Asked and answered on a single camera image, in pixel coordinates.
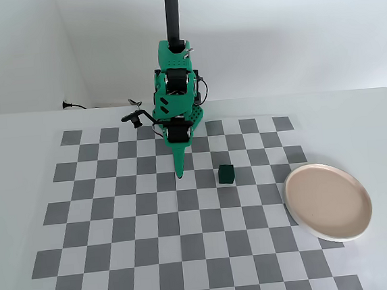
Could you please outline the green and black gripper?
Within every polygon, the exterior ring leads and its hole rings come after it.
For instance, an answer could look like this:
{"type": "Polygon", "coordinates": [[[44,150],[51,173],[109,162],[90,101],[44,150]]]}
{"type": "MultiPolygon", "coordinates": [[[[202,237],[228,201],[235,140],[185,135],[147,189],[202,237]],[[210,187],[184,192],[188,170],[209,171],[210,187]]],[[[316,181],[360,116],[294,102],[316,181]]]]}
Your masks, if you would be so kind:
{"type": "Polygon", "coordinates": [[[180,179],[184,173],[185,149],[191,144],[193,134],[193,121],[183,117],[162,120],[160,127],[166,143],[172,148],[174,154],[174,169],[180,179]]]}

